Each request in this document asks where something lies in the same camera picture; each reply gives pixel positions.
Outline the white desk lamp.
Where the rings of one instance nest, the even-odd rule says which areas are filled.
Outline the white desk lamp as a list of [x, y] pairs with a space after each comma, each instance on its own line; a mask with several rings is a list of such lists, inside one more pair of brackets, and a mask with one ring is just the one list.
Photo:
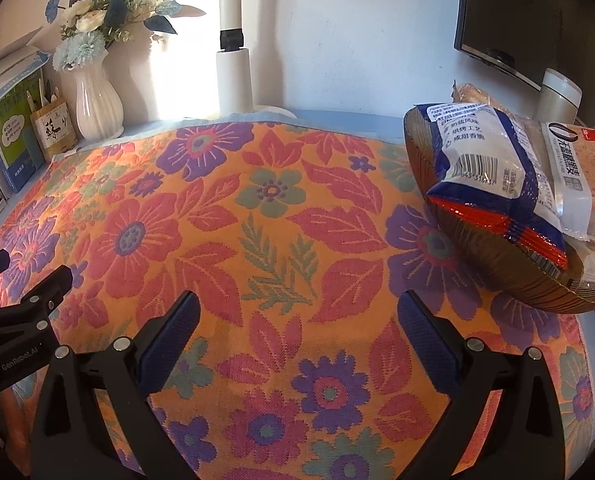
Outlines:
[[254, 103], [250, 51], [245, 47], [243, 32], [242, 0], [219, 0], [219, 12], [216, 66], [220, 116], [268, 112], [295, 118], [285, 108]]

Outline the bamboo pen holder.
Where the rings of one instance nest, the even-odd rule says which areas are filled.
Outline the bamboo pen holder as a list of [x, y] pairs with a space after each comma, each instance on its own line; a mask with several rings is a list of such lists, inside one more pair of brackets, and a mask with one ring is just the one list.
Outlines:
[[39, 108], [30, 114], [30, 121], [44, 159], [50, 162], [54, 156], [74, 148], [78, 139], [66, 99], [55, 93], [48, 96], [42, 78], [38, 89]]

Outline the toast slice package black logo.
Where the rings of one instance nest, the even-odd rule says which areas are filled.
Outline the toast slice package black logo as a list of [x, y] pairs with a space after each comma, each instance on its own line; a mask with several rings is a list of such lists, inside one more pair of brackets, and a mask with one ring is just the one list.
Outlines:
[[555, 194], [564, 234], [595, 243], [595, 129], [543, 122]]

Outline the small sandwich biscuit pack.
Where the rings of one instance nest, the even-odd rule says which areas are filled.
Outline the small sandwich biscuit pack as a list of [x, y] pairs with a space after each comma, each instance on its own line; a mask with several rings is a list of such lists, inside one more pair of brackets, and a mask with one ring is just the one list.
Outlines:
[[451, 96], [455, 103], [484, 104], [494, 107], [496, 110], [500, 110], [508, 116], [512, 115], [511, 110], [508, 110], [503, 104], [495, 100], [488, 92], [479, 87], [475, 87], [474, 84], [470, 84], [469, 82], [458, 84], [457, 81], [455, 81]]

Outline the open booklet on books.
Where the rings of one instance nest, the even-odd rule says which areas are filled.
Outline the open booklet on books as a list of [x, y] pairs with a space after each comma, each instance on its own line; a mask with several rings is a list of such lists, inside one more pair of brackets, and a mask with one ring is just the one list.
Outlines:
[[32, 45], [39, 28], [0, 51], [0, 100], [19, 82], [49, 61], [50, 54]]

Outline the blue white snack bag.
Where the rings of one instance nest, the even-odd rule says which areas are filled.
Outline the blue white snack bag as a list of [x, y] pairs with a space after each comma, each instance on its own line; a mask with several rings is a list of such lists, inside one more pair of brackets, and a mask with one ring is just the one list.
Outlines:
[[424, 104], [417, 110], [431, 128], [431, 202], [566, 269], [555, 198], [524, 130], [483, 103]]

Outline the white ribbed vase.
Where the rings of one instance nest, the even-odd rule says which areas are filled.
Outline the white ribbed vase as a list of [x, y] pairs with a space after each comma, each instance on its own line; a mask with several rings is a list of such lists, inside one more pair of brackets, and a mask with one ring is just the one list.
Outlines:
[[107, 50], [87, 65], [72, 70], [76, 84], [76, 120], [84, 140], [101, 142], [124, 133], [124, 107], [103, 62]]

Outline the black wall television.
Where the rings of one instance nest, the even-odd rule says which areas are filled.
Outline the black wall television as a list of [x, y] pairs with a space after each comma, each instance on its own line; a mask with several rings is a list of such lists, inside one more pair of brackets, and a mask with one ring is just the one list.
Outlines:
[[593, 0], [459, 0], [455, 49], [536, 88], [548, 68], [595, 90]]

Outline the brown glass bowl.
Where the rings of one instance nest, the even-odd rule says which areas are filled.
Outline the brown glass bowl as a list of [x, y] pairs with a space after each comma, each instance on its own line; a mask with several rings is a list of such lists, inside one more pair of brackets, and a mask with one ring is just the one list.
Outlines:
[[[420, 191], [426, 193], [436, 183], [431, 124], [416, 108], [408, 110], [403, 124], [412, 174]], [[553, 278], [523, 248], [502, 236], [470, 226], [433, 203], [429, 208], [460, 255], [489, 284], [540, 310], [558, 314], [595, 310], [595, 289]]]

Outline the champagne thermos bottle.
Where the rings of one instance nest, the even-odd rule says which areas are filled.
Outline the champagne thermos bottle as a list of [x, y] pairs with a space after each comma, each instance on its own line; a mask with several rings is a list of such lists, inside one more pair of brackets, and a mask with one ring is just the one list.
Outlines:
[[537, 122], [574, 124], [582, 97], [582, 89], [573, 80], [552, 68], [547, 68], [541, 82], [533, 119]]

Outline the blue white flower bouquet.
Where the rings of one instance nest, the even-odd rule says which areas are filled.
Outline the blue white flower bouquet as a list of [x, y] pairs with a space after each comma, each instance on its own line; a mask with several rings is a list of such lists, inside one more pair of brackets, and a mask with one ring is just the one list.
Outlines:
[[198, 18], [205, 12], [178, 0], [49, 0], [46, 22], [60, 23], [61, 42], [52, 55], [53, 69], [72, 72], [101, 60], [113, 44], [131, 38], [129, 27], [141, 24], [155, 35], [174, 35], [174, 18]]

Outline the floral orange tablecloth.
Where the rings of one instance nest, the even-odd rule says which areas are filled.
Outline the floral orange tablecloth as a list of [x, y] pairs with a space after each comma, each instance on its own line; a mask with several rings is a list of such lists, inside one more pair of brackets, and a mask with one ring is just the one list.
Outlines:
[[574, 316], [521, 304], [459, 257], [398, 144], [275, 122], [183, 127], [52, 162], [0, 229], [0, 307], [57, 266], [78, 352], [134, 336], [180, 292], [201, 322], [151, 403], [205, 479], [390, 479], [447, 400], [396, 318], [416, 292], [495, 351], [544, 353], [567, 470], [593, 384]]

